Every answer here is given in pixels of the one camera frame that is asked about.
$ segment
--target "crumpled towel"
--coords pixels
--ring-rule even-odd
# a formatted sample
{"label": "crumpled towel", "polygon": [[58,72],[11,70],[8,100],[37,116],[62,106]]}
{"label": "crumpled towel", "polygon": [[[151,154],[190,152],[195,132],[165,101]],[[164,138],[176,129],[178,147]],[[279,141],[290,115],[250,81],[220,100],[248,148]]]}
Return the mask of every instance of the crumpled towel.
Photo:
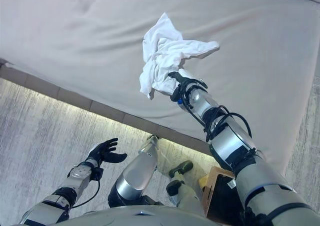
{"label": "crumpled towel", "polygon": [[184,40],[164,13],[146,32],[142,46],[145,66],[139,78],[140,92],[150,99],[152,88],[169,95],[173,94],[179,83],[175,78],[169,77],[168,73],[178,71],[182,59],[217,49],[219,44],[215,41]]}

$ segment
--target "bed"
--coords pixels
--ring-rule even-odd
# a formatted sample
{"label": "bed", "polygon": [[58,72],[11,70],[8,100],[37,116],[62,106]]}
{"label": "bed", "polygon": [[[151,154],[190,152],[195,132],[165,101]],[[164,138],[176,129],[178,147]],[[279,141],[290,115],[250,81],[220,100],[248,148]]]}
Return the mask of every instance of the bed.
{"label": "bed", "polygon": [[319,0],[0,0],[0,58],[103,105],[204,140],[170,98],[139,92],[142,39],[166,12],[185,39],[220,49],[183,67],[242,114],[280,172],[291,156],[314,77]]}

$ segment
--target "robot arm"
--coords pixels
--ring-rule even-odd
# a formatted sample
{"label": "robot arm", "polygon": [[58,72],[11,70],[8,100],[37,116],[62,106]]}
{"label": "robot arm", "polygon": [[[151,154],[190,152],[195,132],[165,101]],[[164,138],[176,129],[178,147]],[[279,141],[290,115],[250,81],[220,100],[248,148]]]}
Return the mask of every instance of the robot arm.
{"label": "robot arm", "polygon": [[[214,101],[204,82],[178,72],[168,75],[179,82],[170,99],[183,105],[204,127],[213,157],[234,173],[245,225],[320,225],[312,208],[259,155],[244,117]],[[244,122],[246,130],[235,117]]]}
{"label": "robot arm", "polygon": [[116,149],[113,146],[117,145],[117,140],[117,138],[113,138],[105,141],[91,150],[85,161],[71,169],[67,178],[56,191],[23,215],[20,224],[43,226],[68,220],[70,210],[77,207],[75,203],[89,182],[98,181],[100,187],[99,181],[103,175],[103,169],[100,168],[101,163],[120,163],[126,159],[127,154],[125,153],[111,152]]}

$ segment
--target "white bed sheet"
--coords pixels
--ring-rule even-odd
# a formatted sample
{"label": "white bed sheet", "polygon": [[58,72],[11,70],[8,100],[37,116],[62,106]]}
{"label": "white bed sheet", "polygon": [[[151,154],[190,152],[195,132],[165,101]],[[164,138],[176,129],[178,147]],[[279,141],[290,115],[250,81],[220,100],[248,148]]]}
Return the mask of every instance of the white bed sheet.
{"label": "white bed sheet", "polygon": [[87,98],[204,139],[168,96],[139,92],[142,38],[167,12],[185,39],[220,50],[184,67],[249,122],[256,147],[284,172],[305,111],[319,39],[309,0],[0,0],[0,58]]}

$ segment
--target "wire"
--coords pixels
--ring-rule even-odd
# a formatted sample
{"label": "wire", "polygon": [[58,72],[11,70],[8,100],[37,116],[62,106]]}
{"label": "wire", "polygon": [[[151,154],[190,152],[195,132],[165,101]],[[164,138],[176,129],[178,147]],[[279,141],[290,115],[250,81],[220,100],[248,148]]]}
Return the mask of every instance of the wire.
{"label": "wire", "polygon": [[100,190],[100,180],[98,181],[98,189],[96,190],[95,194],[94,194],[91,198],[89,198],[87,201],[85,201],[85,202],[83,202],[83,203],[80,203],[80,204],[78,204],[78,205],[76,205],[76,206],[73,206],[73,207],[71,207],[71,208],[72,208],[72,209],[75,209],[75,208],[78,208],[78,207],[80,207],[80,206],[82,206],[82,205],[85,205],[86,203],[90,202],[95,196],[97,196],[99,190]]}
{"label": "wire", "polygon": [[250,129],[250,126],[249,126],[247,120],[241,114],[238,114],[235,112],[229,112],[226,115],[224,115],[222,117],[222,119],[216,124],[216,126],[214,127],[214,129],[210,135],[210,139],[212,140],[216,136],[217,129],[219,129],[222,126],[222,124],[225,122],[225,120],[230,116],[236,116],[236,117],[240,118],[246,126],[246,129],[248,131],[248,135],[250,136],[250,138],[252,138],[251,129]]}

